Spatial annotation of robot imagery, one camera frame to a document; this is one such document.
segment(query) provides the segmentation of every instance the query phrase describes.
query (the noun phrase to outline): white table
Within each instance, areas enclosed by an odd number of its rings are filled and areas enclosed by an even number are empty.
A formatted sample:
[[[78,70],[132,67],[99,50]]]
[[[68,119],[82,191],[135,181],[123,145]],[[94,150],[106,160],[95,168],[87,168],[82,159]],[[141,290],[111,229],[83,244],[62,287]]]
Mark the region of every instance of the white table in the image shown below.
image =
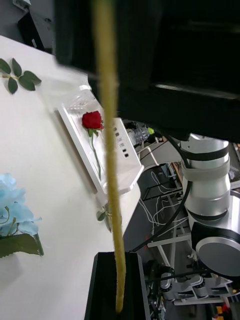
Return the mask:
[[[0,172],[26,189],[26,204],[39,222],[44,256],[16,253],[0,259],[0,318],[80,320],[94,256],[112,251],[112,235],[96,219],[94,187],[54,107],[44,100],[87,83],[59,67],[51,55],[0,36],[0,58],[15,58],[42,79],[35,92],[10,95],[0,79]],[[140,198],[136,185],[120,199],[126,230]]]

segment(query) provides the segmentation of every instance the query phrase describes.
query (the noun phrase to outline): yellow stick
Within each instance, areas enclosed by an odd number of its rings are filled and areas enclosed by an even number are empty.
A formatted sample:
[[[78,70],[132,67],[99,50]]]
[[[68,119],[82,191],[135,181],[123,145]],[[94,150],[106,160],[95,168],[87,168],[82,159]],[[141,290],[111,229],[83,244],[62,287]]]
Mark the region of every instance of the yellow stick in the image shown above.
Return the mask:
[[[96,62],[100,77],[100,99],[104,107],[107,191],[112,212],[112,234],[117,273],[116,312],[120,313],[124,303],[126,261],[117,188],[115,136],[113,133],[118,101],[113,3],[113,0],[93,1],[93,29],[97,53]]]

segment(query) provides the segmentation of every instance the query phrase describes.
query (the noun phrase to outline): white tray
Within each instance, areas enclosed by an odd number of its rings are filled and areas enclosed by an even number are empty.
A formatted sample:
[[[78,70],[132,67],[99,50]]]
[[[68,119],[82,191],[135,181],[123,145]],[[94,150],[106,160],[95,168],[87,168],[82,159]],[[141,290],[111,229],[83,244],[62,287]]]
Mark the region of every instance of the white tray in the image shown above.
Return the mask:
[[[107,203],[107,177],[105,167],[104,130],[94,136],[94,147],[101,166],[101,180],[94,152],[90,145],[88,132],[82,125],[82,117],[86,112],[99,111],[104,119],[104,110],[87,85],[78,87],[71,93],[61,96],[58,111],[69,131],[71,138],[86,166],[86,169],[97,189],[102,205]],[[120,118],[115,119],[117,183],[119,193],[125,194],[137,183],[144,170],[128,133]]]

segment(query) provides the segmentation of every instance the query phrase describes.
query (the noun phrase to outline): black holder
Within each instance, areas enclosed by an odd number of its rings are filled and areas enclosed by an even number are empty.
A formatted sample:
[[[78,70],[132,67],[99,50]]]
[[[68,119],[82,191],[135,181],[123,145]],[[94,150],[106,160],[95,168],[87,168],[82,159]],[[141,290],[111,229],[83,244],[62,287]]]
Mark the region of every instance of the black holder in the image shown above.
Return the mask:
[[[93,262],[84,320],[150,320],[142,259],[126,253],[123,309],[116,314],[117,271],[114,252],[99,252]]]

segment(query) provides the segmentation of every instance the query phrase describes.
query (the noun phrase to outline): blue hydrangea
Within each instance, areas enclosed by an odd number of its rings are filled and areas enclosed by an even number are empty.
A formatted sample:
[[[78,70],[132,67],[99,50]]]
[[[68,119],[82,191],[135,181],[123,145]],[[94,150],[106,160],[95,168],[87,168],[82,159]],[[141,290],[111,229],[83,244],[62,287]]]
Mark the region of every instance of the blue hydrangea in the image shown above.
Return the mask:
[[[33,213],[24,205],[25,189],[16,188],[16,180],[10,173],[0,174],[0,237],[38,233]]]

